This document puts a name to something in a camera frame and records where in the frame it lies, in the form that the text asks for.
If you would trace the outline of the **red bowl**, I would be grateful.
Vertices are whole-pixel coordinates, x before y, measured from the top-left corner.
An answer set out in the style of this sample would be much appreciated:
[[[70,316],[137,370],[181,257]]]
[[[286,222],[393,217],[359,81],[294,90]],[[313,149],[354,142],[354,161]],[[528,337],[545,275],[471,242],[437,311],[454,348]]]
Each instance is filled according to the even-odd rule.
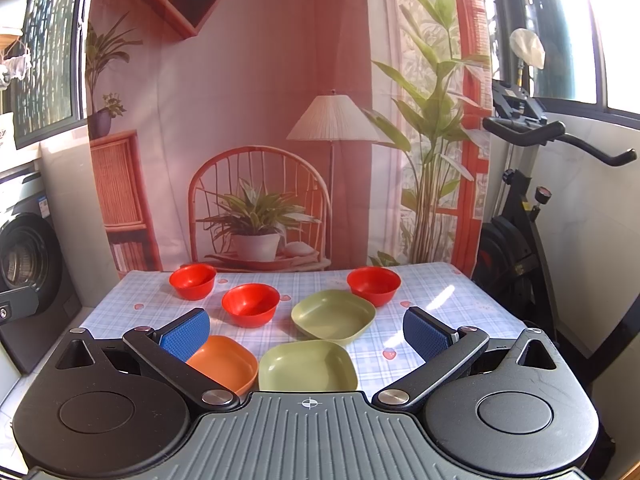
[[[401,278],[395,272],[380,266],[363,266],[347,275],[350,291],[373,304],[385,306],[392,300],[401,285]]]
[[[231,323],[242,328],[258,328],[269,323],[280,304],[280,292],[266,284],[235,286],[222,296],[222,308]]]
[[[190,263],[172,272],[169,284],[184,300],[201,300],[215,286],[217,271],[207,263]]]

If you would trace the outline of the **blue plaid tablecloth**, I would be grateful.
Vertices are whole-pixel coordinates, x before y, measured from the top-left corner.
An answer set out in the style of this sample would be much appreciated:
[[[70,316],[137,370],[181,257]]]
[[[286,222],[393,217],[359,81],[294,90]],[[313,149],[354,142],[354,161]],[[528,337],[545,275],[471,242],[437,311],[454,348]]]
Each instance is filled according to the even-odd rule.
[[[358,388],[372,396],[422,365],[402,338],[402,319],[418,307],[451,328],[475,326],[492,338],[514,339],[524,323],[499,306],[449,263],[398,266],[401,284],[392,300],[372,314],[356,310],[347,271],[221,273],[204,299],[181,299],[162,272],[129,272],[82,324],[96,339],[114,339],[137,326],[160,328],[194,308],[209,315],[210,331],[229,337],[256,358],[279,344],[329,338],[342,344],[354,364]],[[266,284],[280,294],[273,318],[257,328],[235,325],[222,297],[245,283]]]

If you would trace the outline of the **orange square plate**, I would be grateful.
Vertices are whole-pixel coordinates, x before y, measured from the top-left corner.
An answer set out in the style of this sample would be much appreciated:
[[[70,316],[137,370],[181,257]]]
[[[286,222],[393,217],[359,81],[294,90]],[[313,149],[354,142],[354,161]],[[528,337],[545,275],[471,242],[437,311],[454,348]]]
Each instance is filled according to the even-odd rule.
[[[226,336],[209,336],[186,362],[237,396],[248,393],[258,375],[256,356]]]

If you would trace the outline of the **green square plate rear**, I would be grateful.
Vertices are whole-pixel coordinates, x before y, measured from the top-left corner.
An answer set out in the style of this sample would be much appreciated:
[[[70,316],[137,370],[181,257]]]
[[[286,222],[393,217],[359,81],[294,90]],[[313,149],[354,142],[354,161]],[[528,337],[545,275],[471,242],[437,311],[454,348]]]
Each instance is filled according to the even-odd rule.
[[[300,300],[291,311],[291,320],[311,338],[346,346],[370,327],[375,315],[369,301],[347,290],[328,289]]]

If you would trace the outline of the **green square plate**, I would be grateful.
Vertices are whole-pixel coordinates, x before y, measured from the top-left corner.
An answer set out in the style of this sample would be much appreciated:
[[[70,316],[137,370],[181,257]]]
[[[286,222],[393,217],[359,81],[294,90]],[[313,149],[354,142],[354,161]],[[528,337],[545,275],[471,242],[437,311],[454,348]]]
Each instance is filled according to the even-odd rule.
[[[352,359],[339,344],[307,340],[269,349],[258,366],[260,391],[355,391],[358,377]]]
[[[291,320],[311,338],[346,346],[370,327],[375,315],[369,301],[347,290],[328,289],[300,300],[291,311]]]

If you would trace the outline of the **black exercise bike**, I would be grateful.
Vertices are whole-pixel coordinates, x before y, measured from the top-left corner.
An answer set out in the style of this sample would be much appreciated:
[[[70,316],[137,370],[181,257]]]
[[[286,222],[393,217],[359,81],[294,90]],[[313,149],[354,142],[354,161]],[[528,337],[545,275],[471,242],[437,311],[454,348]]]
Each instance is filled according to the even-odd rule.
[[[537,148],[558,141],[605,165],[621,167],[634,162],[637,153],[630,148],[608,155],[567,133],[562,122],[549,122],[540,104],[516,84],[494,80],[491,92],[496,114],[484,118],[483,127],[512,148],[525,148],[533,155],[525,156],[518,168],[503,171],[502,182],[508,192],[500,214],[482,225],[472,281],[527,326],[540,328],[557,340],[558,307],[536,223],[552,193],[538,186],[534,199],[527,199],[534,155]]]

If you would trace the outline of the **green square plate front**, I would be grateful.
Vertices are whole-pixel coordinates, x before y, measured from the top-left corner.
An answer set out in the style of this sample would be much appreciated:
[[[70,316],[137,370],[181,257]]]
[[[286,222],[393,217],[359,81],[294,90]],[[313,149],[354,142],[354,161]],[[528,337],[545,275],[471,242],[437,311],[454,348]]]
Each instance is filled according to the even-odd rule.
[[[355,391],[358,377],[352,359],[339,344],[307,340],[269,349],[258,366],[260,391]]]

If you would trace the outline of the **dark front-load washing machine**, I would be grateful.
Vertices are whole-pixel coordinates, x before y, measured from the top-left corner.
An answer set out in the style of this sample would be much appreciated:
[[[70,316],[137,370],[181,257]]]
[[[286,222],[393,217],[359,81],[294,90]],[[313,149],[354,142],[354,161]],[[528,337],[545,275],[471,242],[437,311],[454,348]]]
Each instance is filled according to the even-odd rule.
[[[1,343],[27,375],[81,309],[38,171],[1,180],[1,289],[25,286],[37,294],[38,309],[2,326]]]

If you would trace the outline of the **printed room backdrop cloth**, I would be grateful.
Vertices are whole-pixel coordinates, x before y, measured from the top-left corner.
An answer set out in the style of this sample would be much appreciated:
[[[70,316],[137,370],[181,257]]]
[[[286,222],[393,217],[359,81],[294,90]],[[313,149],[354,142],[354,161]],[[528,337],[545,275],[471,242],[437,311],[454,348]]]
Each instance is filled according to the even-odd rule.
[[[476,265],[483,0],[91,0],[90,153],[118,273]]]

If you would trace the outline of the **black framed window left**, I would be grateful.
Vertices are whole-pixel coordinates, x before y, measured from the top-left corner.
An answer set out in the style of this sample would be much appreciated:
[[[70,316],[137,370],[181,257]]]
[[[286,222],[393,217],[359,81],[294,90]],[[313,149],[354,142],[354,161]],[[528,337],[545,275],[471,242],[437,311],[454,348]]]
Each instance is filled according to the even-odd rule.
[[[18,148],[74,128],[85,119],[84,21],[87,0],[27,0],[22,44],[32,65],[13,81],[6,104]]]

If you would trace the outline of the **black framed window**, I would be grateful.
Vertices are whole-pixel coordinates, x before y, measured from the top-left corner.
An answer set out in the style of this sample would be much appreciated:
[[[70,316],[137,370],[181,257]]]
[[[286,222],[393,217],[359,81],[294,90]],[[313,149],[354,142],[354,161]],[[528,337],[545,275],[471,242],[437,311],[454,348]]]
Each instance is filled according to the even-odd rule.
[[[492,76],[521,81],[552,113],[638,128],[639,0],[484,0]],[[510,48],[515,29],[534,32],[543,68]]]
[[[87,0],[27,0],[22,44],[32,65],[13,81],[6,104],[18,148],[74,128],[85,119],[84,21]]]

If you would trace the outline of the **black framed window right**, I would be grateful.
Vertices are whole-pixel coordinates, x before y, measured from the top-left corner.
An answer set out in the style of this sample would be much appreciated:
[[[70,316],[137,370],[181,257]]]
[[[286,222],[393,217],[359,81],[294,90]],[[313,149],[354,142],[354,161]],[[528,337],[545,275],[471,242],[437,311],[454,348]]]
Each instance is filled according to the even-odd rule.
[[[492,76],[521,81],[552,113],[638,128],[639,0],[484,0]],[[534,32],[543,68],[510,48],[515,29]]]

